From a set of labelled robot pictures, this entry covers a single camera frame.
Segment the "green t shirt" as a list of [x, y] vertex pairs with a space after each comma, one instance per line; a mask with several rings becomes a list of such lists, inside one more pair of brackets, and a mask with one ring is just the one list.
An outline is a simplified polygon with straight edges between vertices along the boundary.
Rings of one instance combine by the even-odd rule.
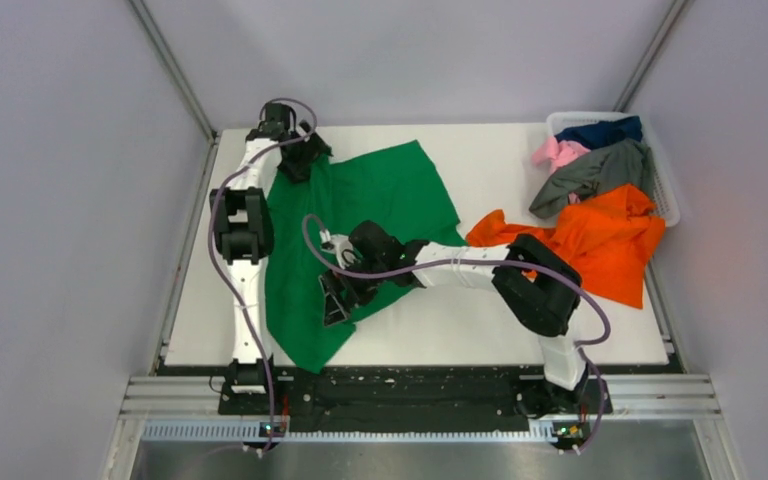
[[279, 175], [269, 193], [275, 248], [265, 273], [265, 313], [274, 342], [292, 363], [318, 373], [355, 333], [357, 323], [399, 301], [409, 288], [385, 282], [347, 323], [323, 324], [319, 276], [326, 268], [302, 236], [302, 220], [317, 215], [333, 233], [349, 234], [370, 220], [400, 242], [426, 239], [465, 245], [459, 215], [435, 165], [418, 141], [340, 163], [322, 155], [308, 181]]

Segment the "orange t shirt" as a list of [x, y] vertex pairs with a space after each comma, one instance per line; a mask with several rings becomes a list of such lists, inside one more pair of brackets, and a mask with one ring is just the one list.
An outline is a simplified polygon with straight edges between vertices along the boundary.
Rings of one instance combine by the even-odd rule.
[[666, 231], [665, 220], [654, 210], [643, 191], [626, 184], [564, 207], [553, 227], [509, 223], [501, 210], [494, 210], [466, 241], [488, 247], [532, 235], [579, 273], [587, 292], [641, 309], [645, 268]]

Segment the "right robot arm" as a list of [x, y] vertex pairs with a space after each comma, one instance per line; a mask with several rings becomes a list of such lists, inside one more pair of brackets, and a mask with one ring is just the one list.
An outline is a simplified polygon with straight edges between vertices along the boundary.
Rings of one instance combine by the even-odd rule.
[[319, 277], [324, 296], [323, 324], [350, 320], [370, 304], [384, 284], [402, 288], [462, 287], [496, 294], [516, 320], [537, 335], [544, 360], [541, 384], [517, 394], [518, 408], [530, 418], [587, 410], [590, 368], [583, 341], [571, 334], [571, 318], [580, 302], [593, 300], [582, 278], [564, 260], [530, 234], [507, 245], [447, 246], [431, 240], [401, 242], [373, 221], [350, 234], [318, 227], [319, 246], [311, 249], [326, 264]]

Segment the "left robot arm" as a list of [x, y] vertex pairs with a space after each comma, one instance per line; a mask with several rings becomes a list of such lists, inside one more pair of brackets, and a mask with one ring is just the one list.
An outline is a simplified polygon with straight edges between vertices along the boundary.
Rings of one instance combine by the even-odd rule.
[[265, 274], [275, 250], [268, 196], [276, 179], [306, 182], [330, 146], [316, 131], [317, 117], [301, 101], [279, 97], [260, 109], [245, 137], [236, 169], [208, 195], [208, 258], [232, 295], [234, 340], [225, 376], [227, 395], [242, 394], [257, 413], [279, 404], [265, 315]]

